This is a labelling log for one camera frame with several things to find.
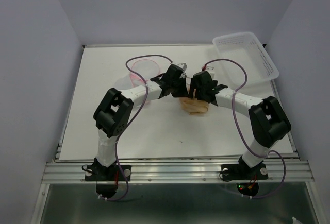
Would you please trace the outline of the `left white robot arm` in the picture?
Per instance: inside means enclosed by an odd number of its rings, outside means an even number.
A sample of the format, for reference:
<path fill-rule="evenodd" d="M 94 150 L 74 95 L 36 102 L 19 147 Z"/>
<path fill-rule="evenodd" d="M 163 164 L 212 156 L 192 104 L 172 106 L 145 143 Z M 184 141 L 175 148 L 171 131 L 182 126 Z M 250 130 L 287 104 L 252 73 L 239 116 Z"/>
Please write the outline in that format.
<path fill-rule="evenodd" d="M 93 118 L 98 129 L 98 150 L 95 159 L 99 163 L 97 174 L 104 180 L 114 176 L 116 143 L 129 124 L 134 107 L 168 95 L 187 97 L 185 63 L 172 63 L 167 71 L 146 83 L 128 90 L 110 88 L 96 108 Z"/>

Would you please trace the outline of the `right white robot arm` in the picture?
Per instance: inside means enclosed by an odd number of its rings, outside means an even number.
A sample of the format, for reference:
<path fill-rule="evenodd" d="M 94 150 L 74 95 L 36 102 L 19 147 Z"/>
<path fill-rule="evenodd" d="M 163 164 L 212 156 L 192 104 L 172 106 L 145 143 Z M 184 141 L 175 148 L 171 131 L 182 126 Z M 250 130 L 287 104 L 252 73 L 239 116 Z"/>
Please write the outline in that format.
<path fill-rule="evenodd" d="M 262 99 L 241 94 L 226 85 L 218 84 L 208 71 L 193 75 L 189 94 L 209 104 L 231 109 L 241 137 L 243 135 L 236 114 L 240 113 L 250 119 L 254 139 L 237 165 L 238 174 L 244 178 L 253 175 L 256 166 L 266 158 L 271 148 L 291 131 L 291 123 L 277 98 L 269 96 Z"/>

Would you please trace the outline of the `white mesh laundry bag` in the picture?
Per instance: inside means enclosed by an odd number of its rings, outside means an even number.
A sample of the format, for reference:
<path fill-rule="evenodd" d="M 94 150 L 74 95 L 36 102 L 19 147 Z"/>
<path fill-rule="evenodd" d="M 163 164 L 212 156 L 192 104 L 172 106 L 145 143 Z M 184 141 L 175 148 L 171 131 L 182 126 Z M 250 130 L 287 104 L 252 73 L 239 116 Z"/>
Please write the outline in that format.
<path fill-rule="evenodd" d="M 119 78 L 114 87 L 119 91 L 124 91 L 128 97 L 133 97 L 134 108 L 141 106 L 146 94 L 145 83 L 140 76 L 146 81 L 148 87 L 148 95 L 146 102 L 158 99 L 161 94 L 160 86 L 151 81 L 151 78 L 160 74 L 160 66 L 156 62 L 156 57 L 143 57 L 128 62 L 131 71 L 122 78 Z"/>

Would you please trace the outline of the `beige bra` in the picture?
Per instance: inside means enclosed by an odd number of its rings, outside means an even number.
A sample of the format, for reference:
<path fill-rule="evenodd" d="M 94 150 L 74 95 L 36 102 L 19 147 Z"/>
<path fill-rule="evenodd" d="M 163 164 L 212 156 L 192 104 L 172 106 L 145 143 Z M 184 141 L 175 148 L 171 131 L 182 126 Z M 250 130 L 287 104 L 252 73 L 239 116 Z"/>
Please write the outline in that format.
<path fill-rule="evenodd" d="M 208 112 L 209 103 L 203 100 L 198 100 L 195 97 L 196 90 L 193 92 L 193 98 L 180 98 L 181 108 L 190 115 L 202 115 Z"/>

